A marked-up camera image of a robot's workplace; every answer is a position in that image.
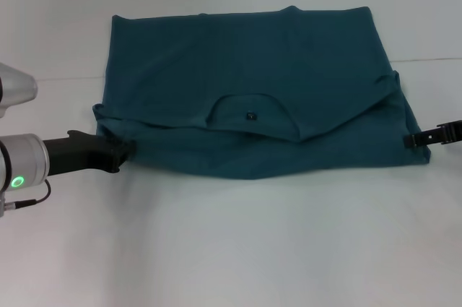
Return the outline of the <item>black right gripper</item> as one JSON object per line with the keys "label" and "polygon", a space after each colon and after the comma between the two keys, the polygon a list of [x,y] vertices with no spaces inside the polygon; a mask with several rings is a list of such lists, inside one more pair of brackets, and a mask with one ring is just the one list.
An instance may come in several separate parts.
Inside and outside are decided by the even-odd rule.
{"label": "black right gripper", "polygon": [[406,148],[423,147],[430,144],[454,143],[462,140],[462,120],[439,125],[436,129],[410,134],[404,137]]}

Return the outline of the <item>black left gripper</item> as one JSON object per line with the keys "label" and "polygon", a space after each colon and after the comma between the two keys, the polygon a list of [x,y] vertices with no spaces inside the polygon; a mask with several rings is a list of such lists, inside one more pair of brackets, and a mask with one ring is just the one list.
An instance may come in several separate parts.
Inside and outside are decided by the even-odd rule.
{"label": "black left gripper", "polygon": [[48,175],[80,170],[117,173],[136,154],[134,141],[107,138],[81,131],[68,131],[68,137],[43,141],[49,156]]}

